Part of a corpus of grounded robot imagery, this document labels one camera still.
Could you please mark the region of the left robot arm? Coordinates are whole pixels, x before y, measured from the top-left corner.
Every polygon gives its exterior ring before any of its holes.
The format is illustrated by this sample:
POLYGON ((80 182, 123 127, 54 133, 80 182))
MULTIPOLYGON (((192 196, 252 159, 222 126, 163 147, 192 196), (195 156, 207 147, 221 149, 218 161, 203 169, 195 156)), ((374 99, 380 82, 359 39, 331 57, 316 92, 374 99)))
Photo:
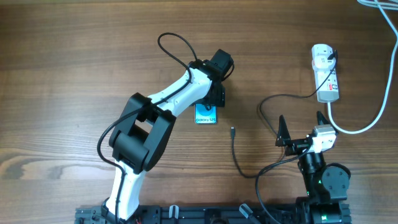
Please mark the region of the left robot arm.
POLYGON ((98 140, 98 155, 116 169, 111 196, 104 204, 113 223, 124 223, 138 209, 146 173, 162 157, 177 117, 192 105, 209 110, 225 105, 222 82, 233 72, 233 60, 196 60, 185 68, 164 90, 149 96, 133 94, 98 140))

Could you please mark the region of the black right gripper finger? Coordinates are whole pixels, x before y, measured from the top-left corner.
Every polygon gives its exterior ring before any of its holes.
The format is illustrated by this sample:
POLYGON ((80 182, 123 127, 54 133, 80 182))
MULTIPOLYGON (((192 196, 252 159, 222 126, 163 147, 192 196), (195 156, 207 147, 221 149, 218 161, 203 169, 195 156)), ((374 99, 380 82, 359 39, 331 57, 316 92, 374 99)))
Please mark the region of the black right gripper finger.
POLYGON ((287 128, 287 124, 285 122, 284 115, 279 116, 279 129, 277 132, 277 139, 275 141, 275 145, 277 147, 290 146, 292 144, 292 140, 290 138, 290 133, 287 128))
POLYGON ((317 123, 318 125, 330 124, 330 122, 325 118, 321 111, 317 111, 317 123))

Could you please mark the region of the Galaxy S25 smartphone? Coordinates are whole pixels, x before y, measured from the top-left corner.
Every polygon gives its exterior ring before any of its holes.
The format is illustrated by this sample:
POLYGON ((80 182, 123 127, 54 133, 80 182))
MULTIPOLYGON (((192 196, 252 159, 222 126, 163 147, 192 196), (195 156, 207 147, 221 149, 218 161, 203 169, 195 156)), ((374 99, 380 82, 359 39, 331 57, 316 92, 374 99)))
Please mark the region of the Galaxy S25 smartphone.
POLYGON ((195 105, 195 123, 196 124, 216 124, 217 107, 206 107, 202 104, 195 105))

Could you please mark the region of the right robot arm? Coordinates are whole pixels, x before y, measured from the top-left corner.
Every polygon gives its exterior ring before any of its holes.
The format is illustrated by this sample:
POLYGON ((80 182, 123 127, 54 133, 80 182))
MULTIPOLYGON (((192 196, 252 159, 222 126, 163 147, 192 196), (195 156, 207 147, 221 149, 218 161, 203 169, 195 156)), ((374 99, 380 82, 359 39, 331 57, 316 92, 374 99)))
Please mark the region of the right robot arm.
POLYGON ((303 176, 306 197, 296 199, 298 223, 344 224, 351 223, 348 198, 351 172, 339 164, 325 162, 323 153, 335 146, 338 131, 321 112, 318 124, 302 139, 290 137, 285 118, 279 116, 276 146, 285 149, 286 156, 298 156, 298 168, 303 176))

